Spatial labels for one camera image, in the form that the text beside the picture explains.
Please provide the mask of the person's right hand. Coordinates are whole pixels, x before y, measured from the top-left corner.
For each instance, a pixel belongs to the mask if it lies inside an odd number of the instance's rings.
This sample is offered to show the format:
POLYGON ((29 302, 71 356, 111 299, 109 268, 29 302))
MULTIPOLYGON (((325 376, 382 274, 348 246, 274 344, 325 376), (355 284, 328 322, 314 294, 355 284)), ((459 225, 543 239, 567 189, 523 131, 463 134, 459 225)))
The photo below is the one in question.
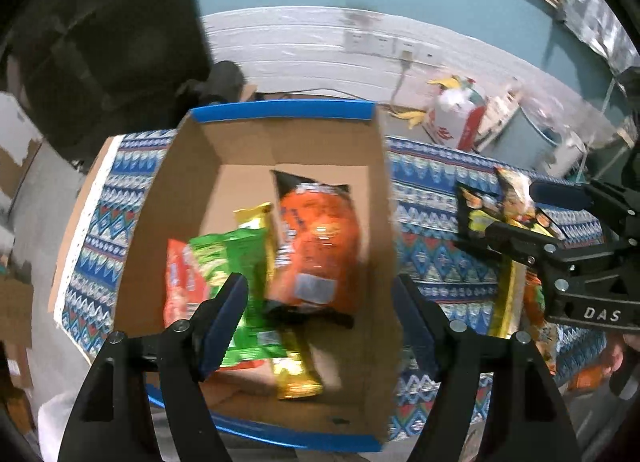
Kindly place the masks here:
POLYGON ((622 366, 625 352, 628 349, 640 349, 638 335, 620 333, 608 333, 606 335, 606 346, 601 354, 604 375, 611 375, 622 366))

